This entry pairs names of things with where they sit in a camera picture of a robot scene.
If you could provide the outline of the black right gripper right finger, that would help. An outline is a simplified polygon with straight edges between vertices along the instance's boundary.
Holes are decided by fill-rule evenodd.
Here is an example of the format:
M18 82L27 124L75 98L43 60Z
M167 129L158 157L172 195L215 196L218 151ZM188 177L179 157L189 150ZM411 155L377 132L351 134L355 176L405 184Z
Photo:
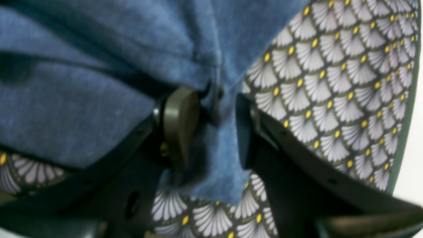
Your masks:
M237 95L239 159L262 179L283 238L411 238L422 207L369 188L308 150L254 101Z

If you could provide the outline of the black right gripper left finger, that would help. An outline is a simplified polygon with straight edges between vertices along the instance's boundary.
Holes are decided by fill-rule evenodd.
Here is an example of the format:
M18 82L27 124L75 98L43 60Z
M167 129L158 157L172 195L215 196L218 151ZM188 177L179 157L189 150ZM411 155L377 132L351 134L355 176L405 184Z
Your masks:
M198 92L181 87L107 155L68 179L1 206L1 228L27 238L147 238L165 169L189 167Z

